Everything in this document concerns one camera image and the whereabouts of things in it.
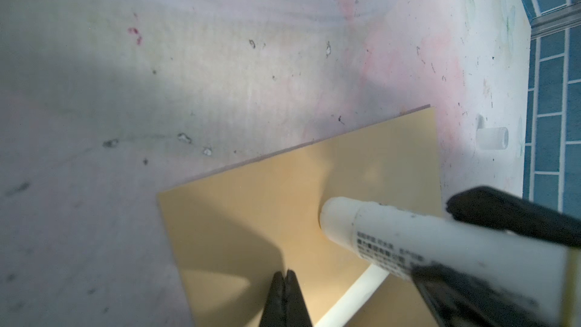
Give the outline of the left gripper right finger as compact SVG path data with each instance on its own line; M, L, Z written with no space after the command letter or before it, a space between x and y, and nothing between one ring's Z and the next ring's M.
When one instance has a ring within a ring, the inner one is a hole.
M284 325L313 327L296 273L289 269L284 278Z

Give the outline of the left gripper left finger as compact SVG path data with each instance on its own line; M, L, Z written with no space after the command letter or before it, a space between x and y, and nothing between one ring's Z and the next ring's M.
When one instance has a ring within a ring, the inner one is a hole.
M276 272L272 278L259 327L286 326L285 286L282 272Z

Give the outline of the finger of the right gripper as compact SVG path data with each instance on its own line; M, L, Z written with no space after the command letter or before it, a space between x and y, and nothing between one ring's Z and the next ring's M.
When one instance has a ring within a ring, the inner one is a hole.
M489 186L478 186L452 196L446 212L456 221L520 236L580 246L580 221L539 204Z
M439 326L544 326L488 282L447 266L416 266L412 281Z

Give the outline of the cream letter paper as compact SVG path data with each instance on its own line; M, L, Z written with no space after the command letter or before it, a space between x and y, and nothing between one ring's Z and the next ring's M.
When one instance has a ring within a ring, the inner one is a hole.
M369 266L338 302L316 323L316 327L345 326L389 275L389 272L378 266Z

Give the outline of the clear glue stick cap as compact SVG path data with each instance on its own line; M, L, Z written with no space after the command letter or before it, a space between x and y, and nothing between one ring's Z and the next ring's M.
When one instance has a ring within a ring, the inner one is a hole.
M505 150L508 148L509 131L506 127L479 128L476 144L483 150Z

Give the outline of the white glue stick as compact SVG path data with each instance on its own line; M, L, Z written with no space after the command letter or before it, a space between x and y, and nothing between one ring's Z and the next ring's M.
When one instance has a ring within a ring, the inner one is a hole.
M319 223L328 239L401 279L415 267L449 267L543 322L580 324L578 248L343 197L325 202Z

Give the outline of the brown kraft envelope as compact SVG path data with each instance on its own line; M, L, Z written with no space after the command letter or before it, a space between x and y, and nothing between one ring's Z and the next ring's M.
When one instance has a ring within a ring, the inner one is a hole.
M297 274L319 322L369 263L326 238L332 197L442 212L436 112L383 123L160 193L160 213L197 326L256 326L278 271Z

